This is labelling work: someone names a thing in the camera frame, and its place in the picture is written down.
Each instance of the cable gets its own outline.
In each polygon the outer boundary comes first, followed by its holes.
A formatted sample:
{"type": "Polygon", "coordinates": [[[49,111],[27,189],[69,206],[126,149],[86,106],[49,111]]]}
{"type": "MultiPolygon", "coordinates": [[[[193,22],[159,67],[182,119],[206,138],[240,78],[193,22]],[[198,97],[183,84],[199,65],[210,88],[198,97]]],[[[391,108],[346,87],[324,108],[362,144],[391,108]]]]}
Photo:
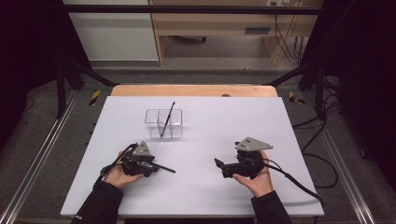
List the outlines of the cable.
{"type": "Polygon", "coordinates": [[[337,96],[338,96],[338,93],[332,93],[332,94],[330,94],[330,95],[326,96],[326,98],[324,98],[324,102],[326,103],[326,102],[327,102],[327,100],[329,100],[329,98],[330,98],[330,97],[332,97],[332,96],[335,96],[335,97],[337,97],[337,96]]]}
{"type": "MultiPolygon", "coordinates": [[[[276,7],[276,2],[271,2],[271,6],[272,6],[272,7],[276,7]]],[[[278,27],[278,25],[277,25],[277,16],[276,16],[276,14],[274,15],[274,17],[275,17],[275,28],[276,28],[276,29],[275,29],[275,39],[276,39],[276,42],[277,42],[277,44],[280,46],[280,48],[282,49],[282,51],[285,53],[285,56],[286,56],[286,58],[288,59],[288,61],[289,61],[290,63],[297,64],[297,62],[295,61],[295,59],[292,57],[292,55],[291,55],[291,53],[290,53],[290,50],[289,50],[289,48],[288,48],[288,45],[286,44],[286,39],[283,37],[283,35],[282,35],[282,33],[280,32],[280,29],[279,29],[279,27],[278,27]],[[293,60],[294,62],[292,62],[292,61],[290,60],[290,58],[289,58],[287,52],[285,51],[285,49],[283,48],[283,46],[279,43],[279,41],[278,41],[278,39],[277,39],[277,32],[279,32],[280,37],[282,38],[283,44],[284,44],[284,46],[286,47],[286,50],[288,51],[290,57],[292,58],[292,60],[293,60]]]]}
{"type": "Polygon", "coordinates": [[[303,58],[304,38],[300,37],[300,46],[297,49],[298,38],[299,38],[298,36],[294,38],[293,53],[294,53],[294,57],[297,59],[297,63],[300,64],[303,58]]]}
{"type": "Polygon", "coordinates": [[[338,93],[340,92],[340,87],[336,86],[335,84],[331,83],[327,77],[324,78],[324,86],[326,88],[331,89],[332,91],[338,93]]]}
{"type": "Polygon", "coordinates": [[[321,122],[320,124],[317,124],[315,126],[309,126],[309,127],[303,127],[303,128],[295,128],[295,129],[314,129],[314,128],[320,127],[321,125],[323,125],[323,122],[321,122]]]}
{"type": "Polygon", "coordinates": [[[99,177],[97,178],[97,180],[95,181],[94,186],[96,186],[102,179],[103,177],[105,177],[108,173],[108,171],[113,168],[116,165],[120,165],[119,164],[119,160],[125,155],[125,153],[128,151],[129,148],[133,147],[133,144],[129,145],[127,148],[125,148],[120,154],[119,156],[108,166],[105,166],[101,172],[99,177]]]}
{"type": "Polygon", "coordinates": [[[26,112],[26,111],[32,109],[33,105],[35,105],[35,99],[33,99],[32,97],[27,96],[26,99],[32,100],[32,104],[29,105],[29,107],[27,107],[26,109],[24,109],[22,113],[24,113],[24,112],[26,112]]]}
{"type": "Polygon", "coordinates": [[[303,149],[301,149],[302,152],[304,152],[309,147],[309,145],[311,145],[311,143],[318,137],[318,135],[323,130],[325,125],[326,125],[326,119],[323,120],[323,124],[321,125],[320,129],[314,134],[314,136],[308,141],[308,143],[305,144],[303,149]]]}
{"type": "Polygon", "coordinates": [[[276,162],[268,160],[268,159],[264,159],[264,158],[262,158],[262,159],[265,160],[265,161],[270,161],[271,163],[275,164],[279,169],[282,170],[282,168],[280,168],[280,166],[276,162]]]}
{"type": "MultiPolygon", "coordinates": [[[[339,104],[339,103],[338,103],[338,102],[332,103],[332,104],[329,105],[329,107],[328,107],[327,109],[325,109],[324,111],[327,112],[328,110],[332,109],[332,107],[333,107],[334,105],[337,105],[337,104],[339,104]]],[[[292,127],[293,129],[297,129],[298,127],[301,127],[301,126],[304,126],[305,124],[308,124],[308,123],[310,123],[310,122],[313,122],[313,121],[315,121],[315,120],[318,119],[318,118],[319,118],[319,116],[314,116],[312,119],[309,119],[309,120],[304,121],[304,122],[302,122],[302,123],[293,124],[293,125],[291,125],[291,127],[292,127]]]]}
{"type": "Polygon", "coordinates": [[[311,195],[312,197],[318,199],[322,207],[324,206],[323,199],[322,199],[319,195],[317,195],[315,192],[311,191],[310,189],[307,189],[306,187],[304,187],[304,186],[303,186],[302,184],[300,184],[300,182],[298,182],[292,175],[290,175],[290,174],[284,172],[284,171],[282,170],[282,168],[280,168],[280,166],[279,166],[279,168],[278,168],[278,167],[272,166],[272,165],[270,165],[270,164],[266,164],[265,162],[263,162],[262,164],[263,164],[264,166],[268,167],[268,168],[271,168],[271,169],[273,169],[273,170],[276,170],[276,171],[280,172],[280,173],[281,173],[282,175],[284,175],[289,181],[291,181],[295,186],[297,186],[298,188],[302,189],[305,193],[311,195]]]}
{"type": "Polygon", "coordinates": [[[333,172],[334,172],[335,180],[333,181],[332,184],[330,184],[330,185],[328,185],[328,186],[317,186],[317,185],[314,185],[315,188],[318,188],[318,189],[331,189],[331,188],[333,188],[335,185],[337,185],[338,179],[339,179],[338,173],[337,173],[337,171],[335,170],[335,167],[334,167],[329,161],[327,161],[326,159],[324,159],[324,158],[322,158],[322,157],[320,157],[320,156],[317,156],[317,155],[315,155],[315,154],[306,153],[306,152],[303,153],[303,156],[314,157],[314,158],[317,158],[317,159],[320,159],[320,160],[326,162],[326,163],[332,168],[332,170],[333,170],[333,172]]]}

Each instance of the table surface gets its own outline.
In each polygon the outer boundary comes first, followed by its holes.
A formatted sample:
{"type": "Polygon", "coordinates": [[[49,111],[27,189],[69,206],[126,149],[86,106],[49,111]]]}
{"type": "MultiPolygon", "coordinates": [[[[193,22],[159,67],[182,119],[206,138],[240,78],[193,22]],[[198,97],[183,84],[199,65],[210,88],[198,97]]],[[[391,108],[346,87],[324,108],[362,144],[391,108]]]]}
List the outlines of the table surface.
{"type": "MultiPolygon", "coordinates": [[[[214,159],[236,162],[235,141],[250,136],[274,146],[268,157],[308,189],[315,191],[278,97],[119,97],[106,99],[76,178],[67,195],[63,216],[73,216],[92,191],[99,171],[131,143],[146,141],[159,170],[124,189],[121,217],[251,217],[251,193],[223,178],[214,159]],[[144,122],[148,109],[183,110],[183,138],[151,139],[144,122]]],[[[322,216],[318,200],[271,171],[274,187],[291,216],[322,216]]]]}
{"type": "Polygon", "coordinates": [[[256,85],[119,85],[111,95],[277,97],[274,87],[256,85]]]}

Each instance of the transparent box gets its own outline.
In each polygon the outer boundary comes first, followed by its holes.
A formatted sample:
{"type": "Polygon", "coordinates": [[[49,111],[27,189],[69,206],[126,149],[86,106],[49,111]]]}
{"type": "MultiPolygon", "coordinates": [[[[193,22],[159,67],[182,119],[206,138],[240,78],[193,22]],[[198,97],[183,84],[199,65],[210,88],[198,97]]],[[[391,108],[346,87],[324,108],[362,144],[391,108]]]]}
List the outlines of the transparent box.
{"type": "Polygon", "coordinates": [[[183,112],[180,109],[173,109],[169,116],[169,111],[169,109],[150,109],[146,111],[145,123],[150,138],[183,137],[183,112]]]}

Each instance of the black sleeve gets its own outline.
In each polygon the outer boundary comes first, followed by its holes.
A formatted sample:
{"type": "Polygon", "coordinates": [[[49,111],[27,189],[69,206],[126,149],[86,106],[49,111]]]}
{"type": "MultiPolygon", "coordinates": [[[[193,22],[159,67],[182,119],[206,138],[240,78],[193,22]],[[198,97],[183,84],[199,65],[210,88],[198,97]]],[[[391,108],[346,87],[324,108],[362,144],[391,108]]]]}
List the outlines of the black sleeve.
{"type": "Polygon", "coordinates": [[[275,191],[260,198],[254,197],[251,199],[251,203],[253,204],[258,224],[291,223],[290,217],[275,191]]]}
{"type": "Polygon", "coordinates": [[[117,223],[122,196],[123,192],[120,189],[106,182],[99,182],[78,210],[71,224],[117,223]]]}

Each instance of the hand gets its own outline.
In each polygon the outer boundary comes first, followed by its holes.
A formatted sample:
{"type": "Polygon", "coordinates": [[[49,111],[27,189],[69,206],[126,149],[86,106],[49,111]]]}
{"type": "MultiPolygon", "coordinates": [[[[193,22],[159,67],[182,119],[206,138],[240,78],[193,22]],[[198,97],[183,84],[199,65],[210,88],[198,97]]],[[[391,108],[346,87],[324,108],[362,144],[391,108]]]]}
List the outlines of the hand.
{"type": "Polygon", "coordinates": [[[105,176],[105,179],[103,181],[113,185],[118,189],[123,189],[128,184],[136,182],[142,177],[142,174],[126,175],[123,172],[121,165],[116,165],[108,171],[108,174],[105,176]]]}
{"type": "MultiPolygon", "coordinates": [[[[268,164],[268,157],[265,155],[265,152],[262,150],[260,151],[262,157],[265,159],[263,160],[264,163],[268,164]]],[[[262,170],[257,174],[254,179],[246,179],[241,175],[233,174],[233,178],[238,181],[241,185],[247,187],[251,193],[256,197],[259,198],[264,194],[270,193],[274,191],[270,172],[268,167],[264,166],[262,170]]]]}

